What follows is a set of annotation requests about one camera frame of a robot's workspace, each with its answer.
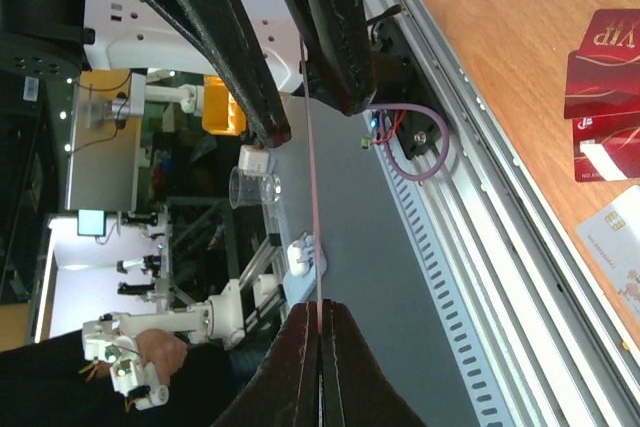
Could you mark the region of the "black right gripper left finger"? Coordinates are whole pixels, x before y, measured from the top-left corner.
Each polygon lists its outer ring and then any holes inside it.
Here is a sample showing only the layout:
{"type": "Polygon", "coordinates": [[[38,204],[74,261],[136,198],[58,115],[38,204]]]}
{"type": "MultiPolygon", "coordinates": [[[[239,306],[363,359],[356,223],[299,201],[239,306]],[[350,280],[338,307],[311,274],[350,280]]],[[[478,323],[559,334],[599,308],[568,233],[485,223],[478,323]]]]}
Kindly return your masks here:
{"type": "Polygon", "coordinates": [[[316,426],[319,327],[315,302],[295,305],[251,381],[217,426],[316,426]]]}

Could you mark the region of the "red card magnetic stripe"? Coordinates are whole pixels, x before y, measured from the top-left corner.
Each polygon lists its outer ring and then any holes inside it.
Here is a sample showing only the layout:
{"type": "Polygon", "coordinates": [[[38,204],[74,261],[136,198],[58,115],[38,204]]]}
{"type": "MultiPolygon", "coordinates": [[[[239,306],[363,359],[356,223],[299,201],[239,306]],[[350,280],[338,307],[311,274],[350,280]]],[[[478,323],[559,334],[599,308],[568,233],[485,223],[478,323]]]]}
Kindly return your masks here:
{"type": "Polygon", "coordinates": [[[314,266],[316,273],[316,307],[317,307],[317,326],[318,333],[322,333],[322,275],[320,269],[321,260],[321,229],[319,218],[319,206],[318,206],[318,190],[317,190],[317,174],[316,174],[316,160],[314,150],[314,137],[313,137],[313,122],[311,111],[311,99],[310,89],[308,83],[308,73],[306,67],[306,48],[303,36],[299,37],[300,48],[300,66],[302,73],[302,85],[304,90],[304,104],[306,111],[307,122],[307,134],[309,145],[309,165],[310,165],[310,192],[311,192],[311,212],[312,212],[312,235],[313,235],[313,253],[314,253],[314,266]]]}

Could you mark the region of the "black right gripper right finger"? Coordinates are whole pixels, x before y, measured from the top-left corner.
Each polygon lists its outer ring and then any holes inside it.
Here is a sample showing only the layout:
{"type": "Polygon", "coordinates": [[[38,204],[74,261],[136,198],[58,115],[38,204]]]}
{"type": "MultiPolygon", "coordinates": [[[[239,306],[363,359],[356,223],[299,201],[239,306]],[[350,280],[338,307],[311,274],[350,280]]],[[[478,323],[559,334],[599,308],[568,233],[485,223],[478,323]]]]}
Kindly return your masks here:
{"type": "Polygon", "coordinates": [[[346,305],[322,305],[323,422],[326,426],[423,426],[383,374],[346,305]]]}

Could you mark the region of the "operator hand background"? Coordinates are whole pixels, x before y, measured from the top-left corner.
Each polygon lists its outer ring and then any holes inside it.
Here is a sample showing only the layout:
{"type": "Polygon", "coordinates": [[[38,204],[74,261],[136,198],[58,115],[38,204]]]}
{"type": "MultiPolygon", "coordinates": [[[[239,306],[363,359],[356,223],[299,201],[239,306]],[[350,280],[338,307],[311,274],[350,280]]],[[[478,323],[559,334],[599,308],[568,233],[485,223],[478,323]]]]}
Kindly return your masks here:
{"type": "Polygon", "coordinates": [[[169,385],[171,377],[183,366],[187,344],[174,334],[161,329],[148,329],[136,336],[138,352],[156,369],[161,384],[169,385]]]}

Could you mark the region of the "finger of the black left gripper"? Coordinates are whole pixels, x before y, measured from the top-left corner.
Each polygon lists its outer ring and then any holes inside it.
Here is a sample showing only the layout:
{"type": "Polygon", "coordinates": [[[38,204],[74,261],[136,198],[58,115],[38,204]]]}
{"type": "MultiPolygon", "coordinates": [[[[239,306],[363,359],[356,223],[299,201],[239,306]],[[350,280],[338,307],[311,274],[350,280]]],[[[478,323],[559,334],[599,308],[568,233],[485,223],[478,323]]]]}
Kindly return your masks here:
{"type": "Polygon", "coordinates": [[[316,97],[346,116],[363,112],[376,94],[364,0],[284,0],[319,81],[316,97]]]}
{"type": "Polygon", "coordinates": [[[263,144],[291,140],[276,83],[241,0],[144,0],[214,67],[263,144]]]}

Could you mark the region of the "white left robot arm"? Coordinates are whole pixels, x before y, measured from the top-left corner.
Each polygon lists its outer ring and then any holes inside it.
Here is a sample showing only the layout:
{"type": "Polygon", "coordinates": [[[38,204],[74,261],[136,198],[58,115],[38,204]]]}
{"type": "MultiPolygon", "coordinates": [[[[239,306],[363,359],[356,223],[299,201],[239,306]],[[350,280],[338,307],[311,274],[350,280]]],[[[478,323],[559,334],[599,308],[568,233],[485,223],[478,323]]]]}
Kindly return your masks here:
{"type": "MultiPolygon", "coordinates": [[[[328,104],[352,116],[376,93],[363,0],[284,0],[328,104]]],[[[271,148],[291,129],[280,96],[293,58],[262,45],[242,0],[1,0],[1,67],[44,80],[91,70],[218,75],[271,148]]]]}

